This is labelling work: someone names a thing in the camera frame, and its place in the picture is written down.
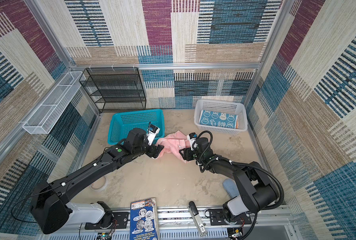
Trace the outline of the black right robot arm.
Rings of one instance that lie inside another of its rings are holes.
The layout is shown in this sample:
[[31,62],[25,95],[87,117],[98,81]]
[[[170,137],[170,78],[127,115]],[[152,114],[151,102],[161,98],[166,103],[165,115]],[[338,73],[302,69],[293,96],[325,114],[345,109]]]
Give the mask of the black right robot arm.
[[235,222],[241,214],[257,214],[261,210],[272,210],[284,201],[284,189],[279,180],[257,162],[239,163],[217,155],[206,138],[199,138],[195,148],[179,151],[186,161],[195,160],[203,173],[224,175],[237,185],[239,194],[223,205],[224,218]]

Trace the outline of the teal plastic basket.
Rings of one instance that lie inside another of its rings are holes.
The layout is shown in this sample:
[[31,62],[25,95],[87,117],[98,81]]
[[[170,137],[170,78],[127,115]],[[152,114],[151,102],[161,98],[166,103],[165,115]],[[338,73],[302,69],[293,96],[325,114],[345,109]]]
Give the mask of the teal plastic basket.
[[149,123],[160,128],[154,142],[165,136],[164,113],[160,109],[114,114],[109,127],[108,144],[117,144],[120,140],[125,139],[129,131],[134,128],[147,131]]

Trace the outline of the blue printed package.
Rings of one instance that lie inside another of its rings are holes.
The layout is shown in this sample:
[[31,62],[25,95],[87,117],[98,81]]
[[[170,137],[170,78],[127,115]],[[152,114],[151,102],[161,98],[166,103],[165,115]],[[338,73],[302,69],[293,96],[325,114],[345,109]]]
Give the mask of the blue printed package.
[[130,240],[159,240],[156,198],[132,202],[129,223]]

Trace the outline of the white plastic basket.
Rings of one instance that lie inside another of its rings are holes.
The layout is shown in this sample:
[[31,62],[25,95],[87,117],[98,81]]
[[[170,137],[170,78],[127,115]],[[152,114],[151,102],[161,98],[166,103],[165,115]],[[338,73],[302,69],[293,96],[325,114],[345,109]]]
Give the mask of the white plastic basket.
[[200,130],[222,134],[238,135],[248,130],[246,108],[241,103],[200,99],[194,122]]

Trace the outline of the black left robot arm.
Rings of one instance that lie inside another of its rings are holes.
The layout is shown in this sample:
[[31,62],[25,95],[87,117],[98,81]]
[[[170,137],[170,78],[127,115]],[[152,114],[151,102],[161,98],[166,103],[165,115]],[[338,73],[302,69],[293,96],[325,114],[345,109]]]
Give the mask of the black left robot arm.
[[88,223],[97,228],[113,227],[112,210],[102,201],[93,204],[75,204],[72,198],[86,187],[118,170],[141,155],[157,158],[164,149],[148,140],[146,131],[134,128],[126,139],[103,151],[103,153],[77,171],[55,180],[36,185],[30,212],[43,234],[56,232],[64,225]]

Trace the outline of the blue bunny pattern towel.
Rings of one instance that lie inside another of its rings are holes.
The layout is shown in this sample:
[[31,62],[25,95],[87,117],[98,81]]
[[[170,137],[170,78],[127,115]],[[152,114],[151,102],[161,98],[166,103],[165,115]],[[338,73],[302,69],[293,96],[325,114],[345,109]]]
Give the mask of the blue bunny pattern towel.
[[209,110],[202,110],[199,123],[201,125],[237,129],[238,116]]

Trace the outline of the black silver stapler tool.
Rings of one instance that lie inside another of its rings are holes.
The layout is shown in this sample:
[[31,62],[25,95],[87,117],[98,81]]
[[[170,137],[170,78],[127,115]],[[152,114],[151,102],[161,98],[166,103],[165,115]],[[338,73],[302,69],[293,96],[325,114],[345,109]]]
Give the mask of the black silver stapler tool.
[[194,221],[194,224],[196,225],[196,228],[200,234],[201,237],[204,237],[207,234],[205,225],[200,217],[199,211],[197,209],[196,204],[193,201],[189,202],[188,205],[189,212],[192,216],[192,219]]

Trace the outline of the pink terry towel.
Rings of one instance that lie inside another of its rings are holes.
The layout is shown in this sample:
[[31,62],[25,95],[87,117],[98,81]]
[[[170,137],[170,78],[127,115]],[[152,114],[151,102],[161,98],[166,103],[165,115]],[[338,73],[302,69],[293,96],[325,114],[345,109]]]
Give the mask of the pink terry towel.
[[187,135],[183,134],[182,132],[177,131],[176,133],[169,134],[164,138],[160,138],[157,140],[156,144],[164,146],[157,159],[161,158],[164,154],[173,154],[185,164],[188,162],[183,159],[179,152],[180,150],[190,147],[190,142],[187,139]]

